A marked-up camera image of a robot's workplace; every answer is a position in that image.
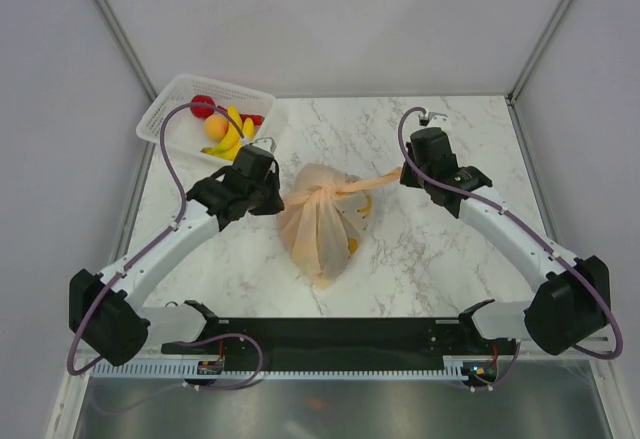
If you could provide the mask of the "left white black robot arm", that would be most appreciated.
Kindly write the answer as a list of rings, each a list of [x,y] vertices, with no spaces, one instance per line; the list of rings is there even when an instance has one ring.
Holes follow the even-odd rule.
[[[193,250],[246,214],[276,215],[284,208],[279,165],[267,150],[242,147],[236,159],[194,184],[176,218],[146,245],[92,274],[76,273],[69,284],[69,327],[113,366],[146,347],[186,343],[197,353],[213,350],[219,330],[212,312],[187,301],[148,307],[156,287]]]

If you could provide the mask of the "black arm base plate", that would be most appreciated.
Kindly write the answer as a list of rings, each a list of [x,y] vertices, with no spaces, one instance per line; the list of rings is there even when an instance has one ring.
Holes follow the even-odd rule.
[[[446,356],[507,356],[516,342],[482,339],[456,318],[211,319],[200,341],[242,333],[261,347],[267,372],[436,370]]]

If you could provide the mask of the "peach banana-print plastic bag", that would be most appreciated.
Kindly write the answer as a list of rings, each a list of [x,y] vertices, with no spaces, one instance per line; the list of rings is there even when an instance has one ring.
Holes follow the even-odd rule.
[[[401,170],[361,179],[322,164],[305,165],[284,199],[279,229],[301,272],[324,289],[346,270],[366,238],[373,191],[399,180]]]

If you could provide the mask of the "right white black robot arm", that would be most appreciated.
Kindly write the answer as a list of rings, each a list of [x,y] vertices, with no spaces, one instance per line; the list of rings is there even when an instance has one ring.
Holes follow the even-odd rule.
[[[492,181],[473,166],[461,167],[439,127],[411,134],[401,183],[421,188],[432,202],[487,239],[524,277],[530,301],[488,301],[467,309],[458,344],[480,353],[493,339],[530,339],[559,355],[610,322],[609,271],[596,256],[576,254],[538,235],[515,216]]]

